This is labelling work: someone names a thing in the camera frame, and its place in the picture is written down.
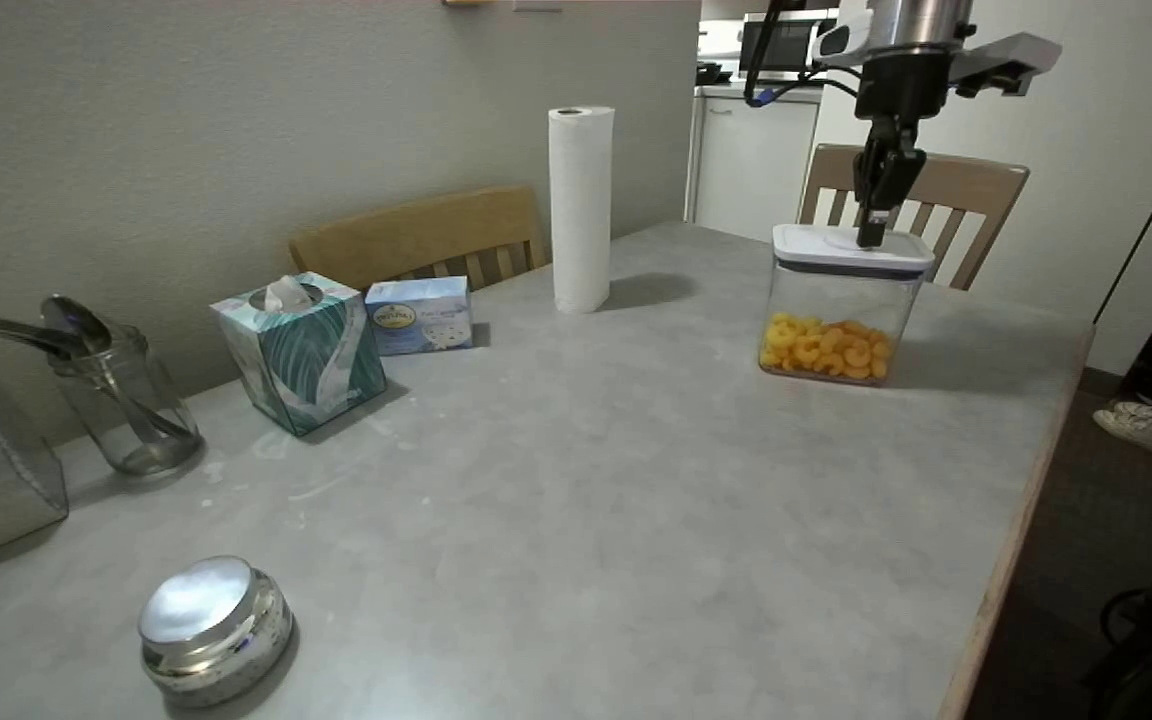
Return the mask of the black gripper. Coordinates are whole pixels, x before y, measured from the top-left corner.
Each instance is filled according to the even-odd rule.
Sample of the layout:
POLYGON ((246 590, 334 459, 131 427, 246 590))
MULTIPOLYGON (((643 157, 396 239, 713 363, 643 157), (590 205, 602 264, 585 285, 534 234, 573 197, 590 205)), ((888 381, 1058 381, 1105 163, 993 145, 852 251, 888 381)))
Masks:
POLYGON ((854 114, 866 121, 866 138, 852 166, 858 246, 876 246, 885 239, 896 205, 924 166, 915 127, 945 108, 949 68, 949 57, 872 57, 858 73, 854 114))

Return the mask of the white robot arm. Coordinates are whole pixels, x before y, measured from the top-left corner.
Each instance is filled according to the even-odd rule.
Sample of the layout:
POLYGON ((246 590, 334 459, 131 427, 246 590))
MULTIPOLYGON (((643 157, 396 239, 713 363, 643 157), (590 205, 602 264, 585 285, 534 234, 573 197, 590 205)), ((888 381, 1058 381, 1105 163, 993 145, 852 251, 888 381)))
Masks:
POLYGON ((924 166, 915 127, 945 108, 969 30, 969 0, 872 0, 854 94, 866 138, 852 163, 858 246, 876 246, 907 200, 924 166))

